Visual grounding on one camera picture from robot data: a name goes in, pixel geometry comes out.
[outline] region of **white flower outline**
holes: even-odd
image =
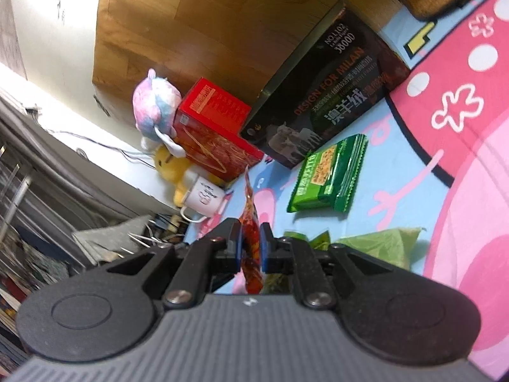
[[[451,104],[453,104],[453,105],[457,104],[457,102],[459,101],[459,98],[460,98],[460,93],[464,90],[469,90],[467,99],[465,100],[465,105],[471,105],[472,103],[477,103],[478,107],[477,107],[477,109],[475,109],[474,112],[469,112],[469,111],[465,111],[465,110],[460,111],[460,123],[456,124],[454,119],[447,114],[448,109],[449,109],[448,99],[450,100]],[[461,131],[463,131],[463,129],[465,127],[465,122],[464,122],[465,118],[466,117],[470,117],[470,118],[478,117],[480,115],[480,113],[483,111],[484,99],[480,98],[480,97],[474,97],[473,96],[474,92],[475,92],[475,86],[473,83],[465,83],[465,84],[461,85],[459,88],[457,88],[455,94],[453,94],[452,91],[445,92],[442,95],[443,109],[442,110],[439,109],[433,114],[433,116],[431,117],[431,126],[434,129],[439,130],[439,129],[442,129],[447,123],[449,123],[452,130],[454,130],[456,133],[460,133]],[[442,116],[444,118],[441,123],[437,122],[438,116]]]
[[[475,16],[475,20],[470,20],[468,22],[468,28],[470,29],[470,34],[472,37],[477,37],[479,35],[483,35],[486,39],[491,37],[495,30],[493,29],[493,22],[495,19],[493,17],[487,17],[486,14],[481,13]]]

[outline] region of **stuffed toy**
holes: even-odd
[[[172,155],[183,158],[184,148],[176,144],[173,119],[182,101],[180,92],[166,79],[156,76],[150,69],[148,76],[134,90],[132,105],[136,128],[143,135],[142,148],[153,151],[161,143],[165,144]]]
[[[193,164],[189,159],[173,156],[164,146],[160,146],[156,151],[154,163],[160,176],[175,186],[173,202],[177,207],[184,205],[184,196],[198,176],[202,176],[218,186],[225,184],[222,179]]]

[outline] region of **wire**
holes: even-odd
[[[117,148],[116,146],[111,146],[111,145],[105,145],[105,144],[102,144],[101,142],[98,142],[94,139],[88,138],[87,136],[78,135],[77,133],[73,133],[73,132],[69,132],[69,131],[54,131],[52,129],[47,129],[46,131],[48,133],[63,133],[63,134],[74,136],[79,139],[87,140],[89,142],[92,142],[93,144],[102,146],[104,148],[111,149],[112,151],[120,152],[122,154],[122,156],[130,163],[142,163],[143,165],[148,166],[149,168],[156,169],[156,167],[154,165],[149,164],[148,162],[144,161],[143,159],[136,157],[136,156],[132,156],[132,155],[150,156],[149,154],[146,154],[144,152],[126,151],[126,150],[123,150],[122,148]]]

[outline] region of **red box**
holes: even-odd
[[[201,78],[177,109],[175,142],[189,158],[210,173],[232,181],[264,154],[238,132],[251,108],[219,86]]]

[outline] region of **black box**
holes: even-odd
[[[261,91],[241,135],[292,168],[409,73],[382,38],[339,1]]]

